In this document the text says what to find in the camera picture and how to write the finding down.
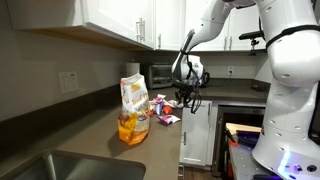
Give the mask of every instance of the gray countertop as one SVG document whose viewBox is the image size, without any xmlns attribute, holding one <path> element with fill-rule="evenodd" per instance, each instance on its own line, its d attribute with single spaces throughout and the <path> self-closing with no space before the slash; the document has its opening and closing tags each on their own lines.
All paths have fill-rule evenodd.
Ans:
<svg viewBox="0 0 320 180">
<path fill-rule="evenodd" d="M 149 98 L 157 94 L 175 99 L 175 88 L 149 90 Z M 266 93 L 252 90 L 248 84 L 209 86 L 200 90 L 204 100 L 232 100 L 265 102 Z M 118 138 L 117 117 L 121 106 L 108 110 L 96 110 L 75 123 L 68 125 L 50 137 L 33 144 L 28 149 L 0 162 L 0 177 L 29 157 L 46 149 L 59 149 L 102 157 L 139 161 L 146 165 L 146 180 L 177 179 L 181 140 L 181 121 L 164 126 L 156 116 L 150 121 L 147 138 L 140 144 L 128 146 Z M 181 109 L 173 114 L 180 117 Z"/>
</svg>

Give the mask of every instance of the white cabinet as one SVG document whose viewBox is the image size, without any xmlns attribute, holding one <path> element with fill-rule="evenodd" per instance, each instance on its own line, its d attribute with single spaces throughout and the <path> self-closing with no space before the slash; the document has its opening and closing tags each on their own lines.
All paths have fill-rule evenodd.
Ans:
<svg viewBox="0 0 320 180">
<path fill-rule="evenodd" d="M 183 109 L 182 143 L 180 145 L 181 164 L 198 166 L 212 164 L 213 148 L 211 149 L 211 145 L 208 145 L 210 144 L 208 139 L 212 123 L 211 105 L 211 101 L 202 101 L 196 114 L 192 114 L 190 108 Z"/>
<path fill-rule="evenodd" d="M 187 0 L 185 34 L 200 21 L 202 13 L 209 0 Z M 244 33 L 259 31 L 259 13 L 256 6 L 233 9 L 226 19 L 221 33 L 214 40 L 199 44 L 192 51 L 248 51 L 251 50 L 251 40 L 239 40 Z M 265 41 L 257 38 L 259 44 L 255 49 L 264 49 Z"/>
<path fill-rule="evenodd" d="M 78 27 L 127 42 L 154 46 L 154 0 L 7 0 L 15 29 Z"/>
<path fill-rule="evenodd" d="M 185 0 L 156 0 L 155 49 L 179 51 L 184 41 Z"/>
</svg>

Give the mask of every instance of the floor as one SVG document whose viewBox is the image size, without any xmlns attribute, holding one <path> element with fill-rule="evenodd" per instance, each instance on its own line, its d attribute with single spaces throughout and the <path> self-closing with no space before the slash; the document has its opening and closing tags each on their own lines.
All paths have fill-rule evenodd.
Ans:
<svg viewBox="0 0 320 180">
<path fill-rule="evenodd" d="M 212 177 L 211 172 L 202 169 L 185 167 L 184 180 L 222 180 L 221 178 Z"/>
</svg>

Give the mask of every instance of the stainless steel sink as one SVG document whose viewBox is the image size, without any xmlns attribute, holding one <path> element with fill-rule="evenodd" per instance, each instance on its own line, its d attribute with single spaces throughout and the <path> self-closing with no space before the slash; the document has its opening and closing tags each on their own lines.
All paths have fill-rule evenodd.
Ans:
<svg viewBox="0 0 320 180">
<path fill-rule="evenodd" d="M 0 179 L 14 180 L 142 180 L 144 164 L 64 151 L 41 153 Z"/>
</svg>

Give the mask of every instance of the microwave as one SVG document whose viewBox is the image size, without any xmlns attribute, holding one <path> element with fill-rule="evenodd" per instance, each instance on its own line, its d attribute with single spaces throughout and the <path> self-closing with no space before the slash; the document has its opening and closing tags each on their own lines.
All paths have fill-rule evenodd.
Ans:
<svg viewBox="0 0 320 180">
<path fill-rule="evenodd" d="M 169 64 L 141 64 L 140 73 L 144 75 L 148 89 L 172 86 L 172 65 Z"/>
</svg>

